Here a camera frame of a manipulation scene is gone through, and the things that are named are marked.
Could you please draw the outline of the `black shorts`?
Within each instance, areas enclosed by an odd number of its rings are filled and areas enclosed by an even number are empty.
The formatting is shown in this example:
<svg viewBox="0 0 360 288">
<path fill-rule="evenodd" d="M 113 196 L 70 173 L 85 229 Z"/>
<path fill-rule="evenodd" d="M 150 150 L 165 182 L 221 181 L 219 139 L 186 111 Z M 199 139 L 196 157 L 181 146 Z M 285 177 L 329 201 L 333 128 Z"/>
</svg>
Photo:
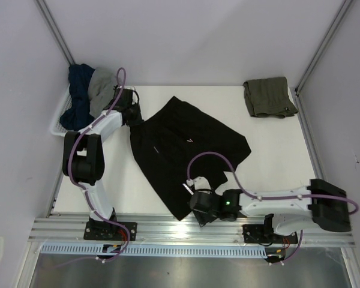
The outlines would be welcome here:
<svg viewBox="0 0 360 288">
<path fill-rule="evenodd" d="M 130 128 L 133 157 L 170 213 L 182 220 L 190 212 L 187 178 L 205 177 L 213 189 L 227 182 L 230 169 L 250 154 L 246 138 L 197 107 L 172 97 L 145 122 Z"/>
</svg>

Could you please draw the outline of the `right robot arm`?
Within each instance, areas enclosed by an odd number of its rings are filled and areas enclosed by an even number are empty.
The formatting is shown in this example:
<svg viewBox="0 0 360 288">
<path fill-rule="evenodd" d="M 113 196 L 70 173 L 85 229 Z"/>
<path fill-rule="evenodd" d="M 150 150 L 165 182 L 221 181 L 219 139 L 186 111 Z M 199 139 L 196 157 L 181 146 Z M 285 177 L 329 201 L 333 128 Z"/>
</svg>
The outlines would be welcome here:
<svg viewBox="0 0 360 288">
<path fill-rule="evenodd" d="M 263 217 L 262 235 L 269 242 L 310 228 L 335 233 L 352 229 L 346 192 L 322 179 L 312 179 L 308 186 L 268 193 L 229 189 L 219 195 L 204 177 L 188 180 L 185 187 L 200 226 L 216 219 L 236 221 L 240 215 Z"/>
</svg>

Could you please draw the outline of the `olive green shorts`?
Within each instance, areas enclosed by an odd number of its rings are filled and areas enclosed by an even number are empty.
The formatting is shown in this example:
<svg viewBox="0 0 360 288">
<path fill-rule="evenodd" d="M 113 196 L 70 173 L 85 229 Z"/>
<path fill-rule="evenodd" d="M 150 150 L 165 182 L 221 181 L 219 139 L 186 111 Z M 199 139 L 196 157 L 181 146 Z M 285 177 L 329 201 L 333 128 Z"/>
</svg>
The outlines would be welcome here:
<svg viewBox="0 0 360 288">
<path fill-rule="evenodd" d="M 243 83 L 243 87 L 245 104 L 251 117 L 287 118 L 298 113 L 290 100 L 284 76 L 248 80 Z"/>
</svg>

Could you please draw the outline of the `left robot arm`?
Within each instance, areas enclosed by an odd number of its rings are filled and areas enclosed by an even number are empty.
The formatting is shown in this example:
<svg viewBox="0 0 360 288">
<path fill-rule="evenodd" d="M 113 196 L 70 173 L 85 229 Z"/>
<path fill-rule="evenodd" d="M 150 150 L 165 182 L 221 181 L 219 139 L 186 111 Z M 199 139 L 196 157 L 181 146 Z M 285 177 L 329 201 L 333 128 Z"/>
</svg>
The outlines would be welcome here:
<svg viewBox="0 0 360 288">
<path fill-rule="evenodd" d="M 117 222 L 102 177 L 105 171 L 103 142 L 117 129 L 143 122 L 140 97 L 134 88 L 114 87 L 115 96 L 87 127 L 64 136 L 63 174 L 78 187 L 89 208 L 85 240 L 126 241 L 133 224 Z"/>
</svg>

